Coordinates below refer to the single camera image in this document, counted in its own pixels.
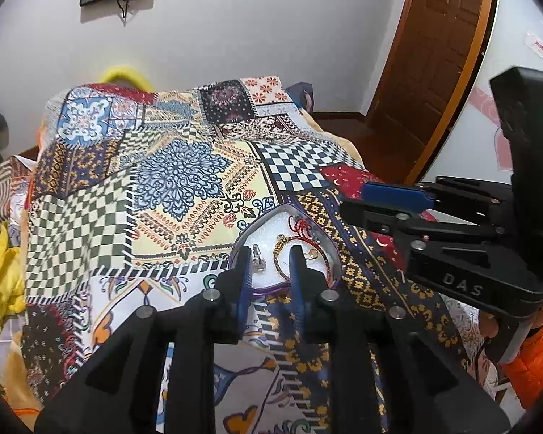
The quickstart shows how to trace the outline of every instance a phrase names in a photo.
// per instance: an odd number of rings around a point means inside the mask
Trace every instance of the bracelet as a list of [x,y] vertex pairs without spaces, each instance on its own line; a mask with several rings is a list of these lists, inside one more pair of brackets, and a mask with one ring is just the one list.
[[326,274],[327,274],[326,275],[326,280],[328,282],[330,282],[330,278],[331,278],[330,262],[328,261],[328,257],[326,256],[326,253],[324,253],[324,250],[320,247],[320,245],[318,243],[314,243],[310,238],[307,238],[307,237],[302,236],[302,235],[296,235],[294,237],[286,237],[283,234],[279,234],[277,236],[277,239],[278,239],[278,241],[275,244],[274,249],[273,249],[273,264],[274,264],[275,269],[277,270],[278,274],[281,275],[284,278],[284,280],[289,282],[290,277],[288,275],[286,275],[285,272],[282,271],[281,267],[279,266],[279,262],[278,262],[279,253],[284,248],[286,243],[288,243],[289,241],[299,240],[299,241],[304,241],[305,243],[309,244],[310,246],[313,246],[313,249],[311,249],[310,252],[309,252],[310,258],[308,258],[308,259],[315,259],[315,258],[318,257],[318,255],[322,256],[322,258],[324,259],[324,263],[326,265]]

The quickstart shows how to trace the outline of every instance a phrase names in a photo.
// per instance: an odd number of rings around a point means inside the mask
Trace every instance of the blue mandala pattern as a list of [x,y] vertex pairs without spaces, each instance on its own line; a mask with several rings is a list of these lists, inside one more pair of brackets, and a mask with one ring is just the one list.
[[139,164],[134,208],[155,209],[161,204],[165,212],[183,221],[195,198],[224,197],[217,173],[231,164],[211,152],[210,142],[173,140]]

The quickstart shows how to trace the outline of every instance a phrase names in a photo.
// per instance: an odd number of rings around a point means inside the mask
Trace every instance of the orange flower print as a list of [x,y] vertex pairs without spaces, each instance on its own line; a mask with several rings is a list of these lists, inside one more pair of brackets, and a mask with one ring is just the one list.
[[266,95],[262,95],[261,93],[256,93],[253,95],[253,100],[256,103],[263,103],[266,100]]
[[275,93],[275,98],[278,101],[287,101],[288,97],[284,93]]

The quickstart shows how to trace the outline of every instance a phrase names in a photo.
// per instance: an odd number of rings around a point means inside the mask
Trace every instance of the door frame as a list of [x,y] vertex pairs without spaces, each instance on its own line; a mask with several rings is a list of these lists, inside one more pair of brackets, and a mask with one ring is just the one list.
[[[404,179],[404,184],[412,184],[423,176],[424,172],[426,172],[424,171],[425,168],[427,168],[427,166],[429,166],[434,159],[435,155],[433,156],[433,154],[438,153],[444,139],[447,136],[448,130],[452,128],[452,125],[456,122],[456,118],[464,107],[464,101],[472,89],[476,74],[479,71],[482,59],[485,56],[485,49],[487,48],[489,35],[491,34],[491,29],[493,26],[496,2],[497,0],[481,1],[479,19],[476,23],[471,47],[468,51],[467,58],[463,65],[463,70],[457,81],[455,90],[450,96],[450,99],[446,104],[446,108],[438,121],[437,127],[429,138],[427,144],[424,146],[424,150],[420,154],[420,157],[416,160],[416,163],[412,167],[411,171]],[[380,99],[384,94],[384,86],[386,85],[386,82],[391,74],[392,64],[394,63],[394,58],[397,55],[398,46],[400,45],[400,40],[404,33],[408,12],[411,5],[412,0],[404,0],[403,10],[400,15],[398,27],[394,34],[394,40],[392,41],[392,45],[388,53],[386,64],[384,65],[384,70],[382,71],[380,81],[378,82],[374,97],[372,98],[370,108],[366,113],[367,123],[372,120]]]

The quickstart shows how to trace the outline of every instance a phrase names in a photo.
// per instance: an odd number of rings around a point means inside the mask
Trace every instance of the white wall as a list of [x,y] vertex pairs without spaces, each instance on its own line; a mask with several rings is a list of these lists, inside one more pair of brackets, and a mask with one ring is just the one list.
[[35,145],[47,99],[113,65],[159,90],[279,75],[314,85],[316,109],[359,111],[393,0],[137,0],[123,26],[116,2],[6,0],[0,7],[3,154]]
[[[513,65],[543,70],[543,59],[525,45],[527,33],[543,40],[543,11],[533,0],[499,0],[493,33],[475,86],[491,94],[489,80]],[[494,146],[498,127],[471,104],[471,97],[439,155],[424,176],[457,176],[510,183]]]
[[364,115],[368,113],[368,109],[370,109],[370,104],[372,103],[372,98],[374,98],[376,88],[378,88],[380,77],[384,71],[384,65],[386,64],[388,54],[390,53],[392,41],[394,41],[394,36],[396,35],[396,28],[398,27],[398,21],[400,21],[400,15],[403,12],[403,6],[404,0],[392,0],[390,17],[388,18],[386,31],[384,33],[384,37],[382,38],[380,50],[378,51],[378,58],[376,59],[376,63],[374,64],[374,68],[370,74],[368,88],[364,94],[362,108],[360,109],[360,112],[362,112]]

